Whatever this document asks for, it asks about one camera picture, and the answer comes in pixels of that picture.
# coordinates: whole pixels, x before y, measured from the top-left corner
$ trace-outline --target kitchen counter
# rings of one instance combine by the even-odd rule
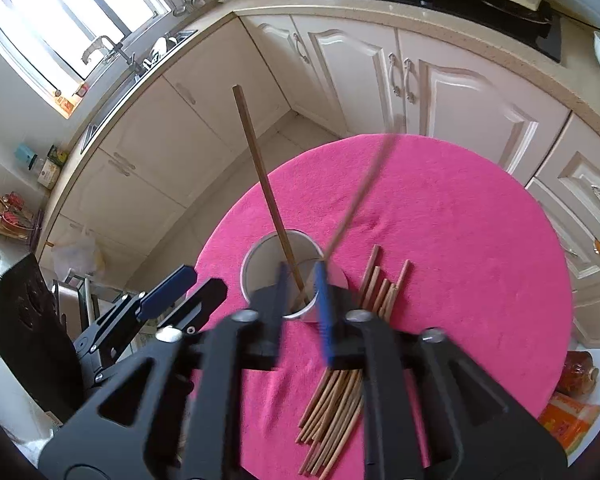
[[[71,152],[49,196],[36,256],[40,257],[56,217],[82,168],[131,104],[190,49],[236,16],[305,14],[347,18],[410,30],[454,44],[485,57],[535,84],[573,110],[600,135],[600,67],[593,51],[593,34],[562,19],[562,62],[477,23],[405,4],[376,0],[232,0],[217,4],[187,25],[198,32],[170,51],[113,110],[80,153],[82,140]]]

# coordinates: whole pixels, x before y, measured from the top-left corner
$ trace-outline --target round table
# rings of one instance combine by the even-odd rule
[[[285,227],[304,231],[324,248],[380,142],[377,135],[340,140],[273,171]],[[196,265],[200,280],[219,277],[228,285],[208,328],[245,306],[240,264],[251,245],[273,230],[257,184],[207,241]],[[475,153],[400,136],[333,256],[349,288],[360,286],[375,243],[392,282],[406,258],[413,262],[392,326],[414,333],[442,327],[538,416],[560,377],[572,314],[564,254],[533,197]],[[260,480],[301,478],[308,447],[294,443],[298,420],[323,370],[317,326],[296,321],[283,325],[278,369],[245,372],[242,465]],[[363,478],[362,425],[331,478]]]

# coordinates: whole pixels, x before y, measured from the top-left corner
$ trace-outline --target orange snack package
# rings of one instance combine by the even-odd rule
[[[571,454],[600,414],[597,404],[584,404],[555,392],[538,422]]]

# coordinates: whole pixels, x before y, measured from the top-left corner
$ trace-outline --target pile of chopsticks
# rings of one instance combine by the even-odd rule
[[[360,308],[389,322],[410,261],[405,261],[395,284],[385,278],[376,287],[381,273],[376,266],[379,250],[380,246],[374,245],[366,264],[360,287]],[[362,370],[325,370],[298,424],[301,431],[296,442],[311,443],[300,474],[317,476],[322,469],[320,480],[327,478],[360,416],[362,379]]]

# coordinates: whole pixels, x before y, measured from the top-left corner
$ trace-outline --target silver screw head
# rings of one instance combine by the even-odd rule
[[[354,323],[364,323],[365,321],[369,321],[374,315],[368,310],[362,310],[361,308],[357,308],[356,310],[349,310],[345,314],[345,318],[347,321],[352,321]]]
[[[439,328],[427,328],[420,337],[425,343],[442,343],[446,335],[443,330]]]
[[[182,331],[169,325],[158,330],[158,332],[155,333],[155,338],[158,341],[164,341],[165,343],[175,343],[182,339]]]
[[[238,312],[234,312],[231,318],[236,321],[240,321],[241,323],[248,323],[251,321],[256,321],[256,319],[258,319],[258,313],[250,308],[244,308]]]

